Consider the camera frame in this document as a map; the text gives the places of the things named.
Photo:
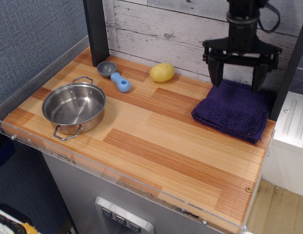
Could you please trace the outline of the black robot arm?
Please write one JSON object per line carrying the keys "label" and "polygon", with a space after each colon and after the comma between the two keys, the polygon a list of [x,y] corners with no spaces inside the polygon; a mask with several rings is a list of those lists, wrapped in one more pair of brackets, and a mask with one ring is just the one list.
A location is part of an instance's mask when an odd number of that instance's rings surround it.
{"label": "black robot arm", "polygon": [[229,22],[228,37],[205,40],[203,61],[208,65],[213,85],[219,86],[223,80],[225,64],[253,68],[252,91],[261,89],[267,73],[279,66],[280,47],[261,41],[257,29],[266,33],[274,32],[279,23],[266,30],[260,20],[260,9],[268,8],[280,17],[279,11],[266,0],[230,0],[226,19]]}

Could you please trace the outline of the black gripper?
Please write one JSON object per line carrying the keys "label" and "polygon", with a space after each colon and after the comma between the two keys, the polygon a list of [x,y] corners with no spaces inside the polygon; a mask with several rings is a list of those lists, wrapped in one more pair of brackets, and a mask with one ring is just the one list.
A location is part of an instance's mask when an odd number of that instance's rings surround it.
{"label": "black gripper", "polygon": [[219,87],[223,80],[224,64],[251,66],[252,92],[258,92],[266,75],[279,66],[282,49],[261,41],[257,36],[256,20],[230,21],[228,37],[206,40],[203,60],[208,64],[211,82]]}

